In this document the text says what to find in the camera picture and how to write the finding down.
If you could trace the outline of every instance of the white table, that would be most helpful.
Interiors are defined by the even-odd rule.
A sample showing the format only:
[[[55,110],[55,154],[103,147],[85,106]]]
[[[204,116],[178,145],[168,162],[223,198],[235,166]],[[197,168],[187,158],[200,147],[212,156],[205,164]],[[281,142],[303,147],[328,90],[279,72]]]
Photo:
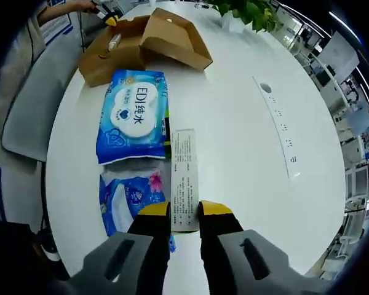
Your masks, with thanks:
[[[214,59],[204,73],[168,59],[148,67],[165,73],[172,130],[196,131],[200,199],[230,207],[244,229],[259,232],[288,254],[295,270],[306,273],[339,229],[345,201],[339,140],[317,88],[270,34],[248,29],[227,33],[219,27],[216,11],[191,3],[157,6],[191,20]],[[140,5],[125,18],[153,10]],[[276,126],[253,76],[267,82],[285,108],[297,139],[297,177],[287,175]],[[95,142],[107,86],[88,88],[77,71],[50,137],[47,206],[70,275],[106,239]],[[175,240],[165,293],[207,294],[199,234],[177,235]]]

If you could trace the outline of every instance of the person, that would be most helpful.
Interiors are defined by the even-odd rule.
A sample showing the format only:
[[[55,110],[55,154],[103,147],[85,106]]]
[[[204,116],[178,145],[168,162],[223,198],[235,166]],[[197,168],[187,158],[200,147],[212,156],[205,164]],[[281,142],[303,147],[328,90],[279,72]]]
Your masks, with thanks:
[[[44,1],[26,24],[20,28],[8,49],[7,56],[0,68],[0,175],[2,175],[0,188],[1,183],[4,183],[4,178],[7,179],[7,183],[11,183],[13,186],[16,186],[14,184],[16,181],[23,182],[25,183],[24,187],[35,185],[38,181],[33,177],[36,171],[36,162],[6,151],[2,147],[1,138],[10,106],[17,93],[22,89],[33,63],[46,47],[40,26],[70,12],[85,12],[94,7],[94,3],[88,0],[72,0],[52,7]]]
[[[358,108],[356,111],[348,110],[342,120],[335,125],[341,142],[361,136],[363,133],[369,134],[369,105],[361,101],[356,105]]]

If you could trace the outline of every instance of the box lid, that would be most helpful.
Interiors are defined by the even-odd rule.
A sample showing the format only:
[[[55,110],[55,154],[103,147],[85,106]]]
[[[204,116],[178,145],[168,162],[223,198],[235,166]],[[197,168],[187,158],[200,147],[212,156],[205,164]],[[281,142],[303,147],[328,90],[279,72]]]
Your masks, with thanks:
[[[141,40],[141,47],[204,70],[213,60],[191,21],[156,8]]]

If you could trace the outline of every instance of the pink flower print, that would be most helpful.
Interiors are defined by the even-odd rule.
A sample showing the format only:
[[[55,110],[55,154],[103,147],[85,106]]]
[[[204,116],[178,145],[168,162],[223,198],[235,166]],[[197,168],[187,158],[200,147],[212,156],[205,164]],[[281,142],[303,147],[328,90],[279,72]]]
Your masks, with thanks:
[[[160,173],[158,171],[154,172],[149,177],[149,185],[152,192],[161,192],[162,182]]]

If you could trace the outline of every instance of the person's arm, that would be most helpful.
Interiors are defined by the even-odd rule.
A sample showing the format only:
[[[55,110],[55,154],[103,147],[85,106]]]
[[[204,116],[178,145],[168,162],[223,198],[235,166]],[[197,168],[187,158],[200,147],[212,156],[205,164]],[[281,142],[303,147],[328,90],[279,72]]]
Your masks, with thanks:
[[[65,4],[52,7],[48,6],[37,16],[38,25],[42,26],[50,20],[69,14],[70,12],[84,12],[88,9],[93,9],[94,7],[94,3],[89,0],[72,0]]]

